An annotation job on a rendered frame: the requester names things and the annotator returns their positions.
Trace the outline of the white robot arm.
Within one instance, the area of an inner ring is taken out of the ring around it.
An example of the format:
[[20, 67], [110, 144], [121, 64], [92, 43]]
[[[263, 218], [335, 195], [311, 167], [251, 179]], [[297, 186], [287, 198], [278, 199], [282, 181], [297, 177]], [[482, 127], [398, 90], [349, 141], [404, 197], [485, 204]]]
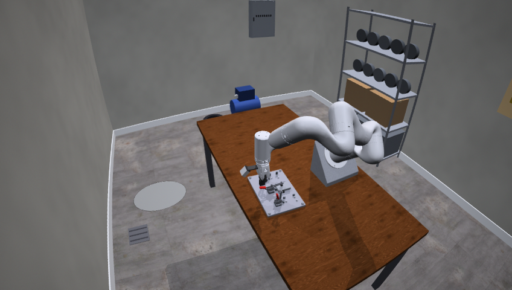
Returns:
[[336, 169], [357, 156], [368, 164], [378, 164], [383, 160], [382, 130], [378, 122], [367, 121], [361, 124], [354, 109], [344, 101], [337, 101], [330, 106], [328, 119], [330, 131], [320, 119], [303, 116], [279, 127], [271, 134], [267, 131], [257, 132], [255, 162], [269, 163], [273, 150], [306, 139], [321, 143], [325, 147], [326, 162]]

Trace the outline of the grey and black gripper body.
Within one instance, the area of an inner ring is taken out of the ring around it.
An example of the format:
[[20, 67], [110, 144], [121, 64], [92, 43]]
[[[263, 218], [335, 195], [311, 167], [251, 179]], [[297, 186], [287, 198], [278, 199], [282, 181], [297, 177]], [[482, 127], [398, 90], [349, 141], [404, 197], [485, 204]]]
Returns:
[[270, 167], [269, 167], [269, 163], [267, 164], [258, 164], [256, 163], [258, 169], [256, 169], [260, 179], [263, 181], [264, 179], [264, 175], [266, 175], [266, 177], [268, 179], [270, 179]]

